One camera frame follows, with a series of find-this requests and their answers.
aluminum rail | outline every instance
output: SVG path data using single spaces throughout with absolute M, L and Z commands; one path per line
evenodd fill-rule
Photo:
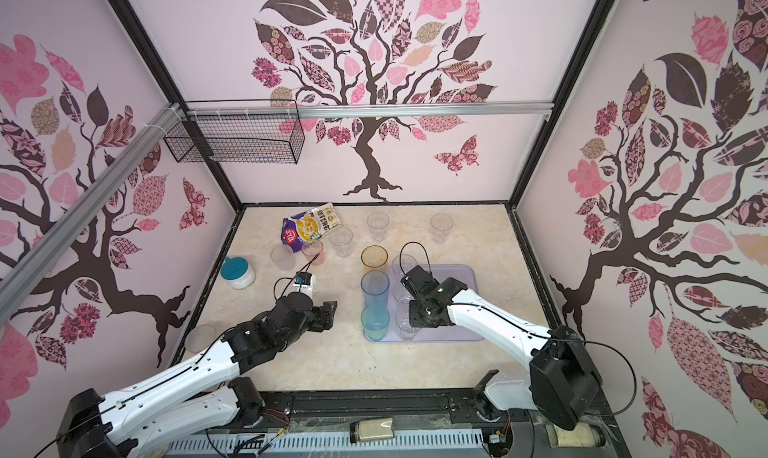
M 187 102 L 187 116 L 233 116 L 283 114 L 285 107 L 233 107 L 236 101 Z M 441 104 L 366 104 L 353 106 L 302 106 L 299 115 L 305 118 L 379 117 L 379 116 L 441 116 L 441 115 L 549 115 L 551 101 L 497 101 L 486 103 Z
M 18 262 L 0 286 L 0 326 L 5 324 L 29 294 L 51 271 L 56 261 L 109 201 L 131 171 L 169 130 L 179 122 L 178 104 L 167 104 L 115 158 L 114 163 L 80 196 L 78 202 L 56 221 L 40 242 Z

jar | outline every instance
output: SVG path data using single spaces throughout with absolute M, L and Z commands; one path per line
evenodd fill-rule
M 248 288 L 256 280 L 256 273 L 243 257 L 224 259 L 221 277 L 236 290 Z

wire basket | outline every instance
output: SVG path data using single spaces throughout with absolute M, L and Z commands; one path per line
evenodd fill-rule
M 259 108 L 188 111 L 186 118 L 165 137 L 165 144 L 176 161 L 202 162 L 204 154 L 209 153 L 205 148 L 210 147 L 213 161 L 297 164 L 304 145 L 304 130 L 296 102 L 248 101 L 269 101 L 273 107 L 267 113 L 265 108 L 261 108 L 262 112 Z

butterfly decal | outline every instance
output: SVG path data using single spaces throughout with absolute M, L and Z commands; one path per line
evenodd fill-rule
M 202 191 L 196 191 L 186 177 L 184 178 L 184 194 L 187 195 L 190 206 L 181 216 L 179 230 L 188 228 L 193 224 L 195 226 L 205 224 L 205 214 L 202 212 L 202 208 L 205 207 L 205 202 L 210 198 L 205 197 Z
M 454 155 L 453 153 L 439 153 L 435 155 L 435 159 L 444 165 L 448 165 L 448 170 L 453 171 L 456 173 L 456 176 L 458 176 L 458 171 L 462 169 L 464 165 L 478 164 L 478 154 L 475 152 L 477 146 L 477 135 L 474 135 L 466 140 L 462 146 L 462 150 L 458 152 L 458 155 Z

blue plastic cup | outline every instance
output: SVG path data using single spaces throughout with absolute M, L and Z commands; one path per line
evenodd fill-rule
M 389 329 L 389 310 L 383 304 L 370 304 L 360 315 L 362 334 L 371 341 L 380 341 Z
M 369 271 L 360 280 L 362 292 L 366 295 L 366 306 L 383 304 L 386 306 L 389 277 L 383 271 Z

